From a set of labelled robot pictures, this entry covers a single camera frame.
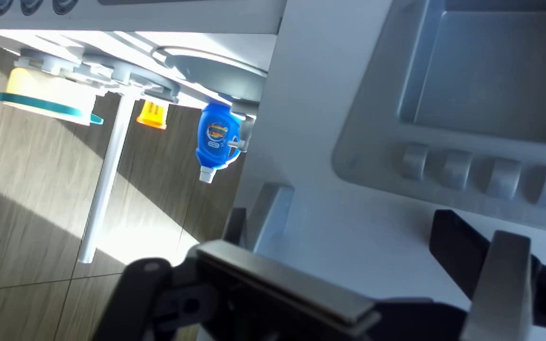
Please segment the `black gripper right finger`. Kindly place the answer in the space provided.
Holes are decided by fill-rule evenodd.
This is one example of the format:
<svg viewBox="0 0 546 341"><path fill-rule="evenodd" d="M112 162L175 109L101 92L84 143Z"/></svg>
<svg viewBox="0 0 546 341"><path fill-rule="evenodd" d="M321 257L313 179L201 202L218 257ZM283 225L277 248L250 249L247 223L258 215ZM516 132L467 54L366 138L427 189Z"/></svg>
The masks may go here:
<svg viewBox="0 0 546 341"><path fill-rule="evenodd" d="M436 210L429 249L470 299L461 341L525 341L533 325L546 327L546 265L529 236L486 238L453 210Z"/></svg>

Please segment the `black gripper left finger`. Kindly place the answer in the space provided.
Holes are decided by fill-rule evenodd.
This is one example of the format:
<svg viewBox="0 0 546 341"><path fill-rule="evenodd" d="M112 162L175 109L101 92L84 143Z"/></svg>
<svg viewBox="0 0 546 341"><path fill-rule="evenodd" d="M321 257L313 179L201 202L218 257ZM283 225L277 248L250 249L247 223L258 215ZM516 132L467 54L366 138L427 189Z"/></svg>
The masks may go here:
<svg viewBox="0 0 546 341"><path fill-rule="evenodd" d="M91 341L173 341L201 325L218 341L366 341L376 303L241 246L247 212L224 236L194 246L180 265L144 257L127 265Z"/></svg>

